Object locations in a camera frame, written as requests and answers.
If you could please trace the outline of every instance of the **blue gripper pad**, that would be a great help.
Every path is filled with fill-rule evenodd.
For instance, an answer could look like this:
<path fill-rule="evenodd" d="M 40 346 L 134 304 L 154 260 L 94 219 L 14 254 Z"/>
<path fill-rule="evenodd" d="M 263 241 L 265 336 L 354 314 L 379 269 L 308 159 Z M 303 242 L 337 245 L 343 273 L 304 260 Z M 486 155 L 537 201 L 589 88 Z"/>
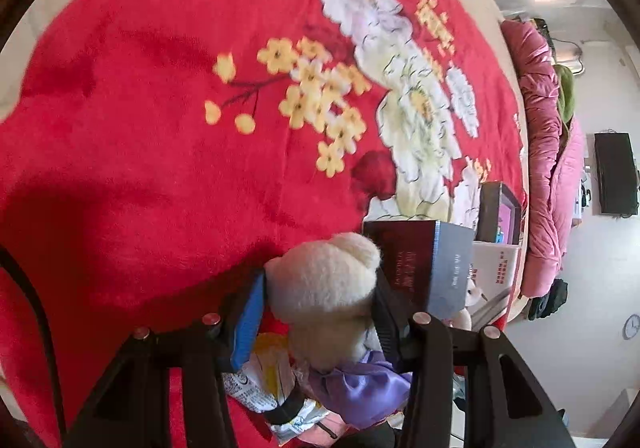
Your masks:
<path fill-rule="evenodd" d="M 240 310 L 231 338 L 231 356 L 229 362 L 233 372 L 237 372 L 242 364 L 249 360 L 254 348 L 255 338 L 264 312 L 264 271 L 259 271 L 254 280 L 246 288 L 244 308 Z"/>

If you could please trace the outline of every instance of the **folded pink comforter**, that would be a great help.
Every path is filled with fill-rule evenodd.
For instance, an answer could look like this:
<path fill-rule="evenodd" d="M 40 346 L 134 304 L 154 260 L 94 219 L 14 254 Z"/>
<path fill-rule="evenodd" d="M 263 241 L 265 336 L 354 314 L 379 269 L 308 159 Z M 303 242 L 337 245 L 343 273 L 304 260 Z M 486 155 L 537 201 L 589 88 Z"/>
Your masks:
<path fill-rule="evenodd" d="M 507 20 L 502 33 L 518 74 L 529 132 L 529 248 L 520 291 L 532 298 L 549 292 L 566 253 L 584 166 L 584 135 L 574 117 L 560 154 L 562 122 L 551 50 L 531 24 Z"/>

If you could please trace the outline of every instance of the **red blanket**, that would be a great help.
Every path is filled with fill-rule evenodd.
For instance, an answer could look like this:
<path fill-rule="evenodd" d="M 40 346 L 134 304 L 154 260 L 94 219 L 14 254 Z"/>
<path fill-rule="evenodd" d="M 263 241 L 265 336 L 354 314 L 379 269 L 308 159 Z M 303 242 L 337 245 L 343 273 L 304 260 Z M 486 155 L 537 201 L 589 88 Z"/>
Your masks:
<path fill-rule="evenodd" d="M 389 63 L 367 27 L 407 38 Z M 524 200 L 516 112 L 457 0 L 74 0 L 0 126 L 0 243 L 49 316 L 66 420 L 135 326 L 215 310 L 272 256 L 359 230 L 372 199 L 464 220 L 471 176 Z M 8 383 L 58 446 L 34 318 L 6 276 L 0 302 Z M 230 410 L 240 446 L 268 443 Z"/>

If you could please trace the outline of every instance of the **purple satin cloth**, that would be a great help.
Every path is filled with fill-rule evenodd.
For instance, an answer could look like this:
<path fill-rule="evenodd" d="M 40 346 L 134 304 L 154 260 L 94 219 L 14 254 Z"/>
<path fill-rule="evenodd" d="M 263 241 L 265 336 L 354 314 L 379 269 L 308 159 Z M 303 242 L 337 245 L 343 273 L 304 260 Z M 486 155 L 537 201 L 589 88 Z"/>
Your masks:
<path fill-rule="evenodd" d="M 359 363 L 345 363 L 328 373 L 309 369 L 309 383 L 320 403 L 359 430 L 404 405 L 411 376 L 394 372 L 380 351 L 369 351 Z"/>

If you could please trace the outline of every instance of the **wire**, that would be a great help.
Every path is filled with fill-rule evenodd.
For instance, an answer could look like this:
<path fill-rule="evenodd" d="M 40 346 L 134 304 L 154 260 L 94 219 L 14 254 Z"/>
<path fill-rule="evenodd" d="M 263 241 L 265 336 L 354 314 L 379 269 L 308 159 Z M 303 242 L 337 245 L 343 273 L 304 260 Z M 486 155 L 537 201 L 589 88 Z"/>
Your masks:
<path fill-rule="evenodd" d="M 554 37 L 551 37 L 551 40 L 555 40 L 557 42 L 563 42 L 563 43 L 570 43 L 571 45 L 575 45 L 576 49 L 580 51 L 578 53 L 578 63 L 580 64 L 581 69 L 574 74 L 576 75 L 582 74 L 584 72 L 584 62 L 582 61 L 582 55 L 584 54 L 584 51 L 582 50 L 582 47 L 580 47 L 577 43 L 572 42 L 571 40 L 560 40 L 559 38 L 554 38 Z"/>

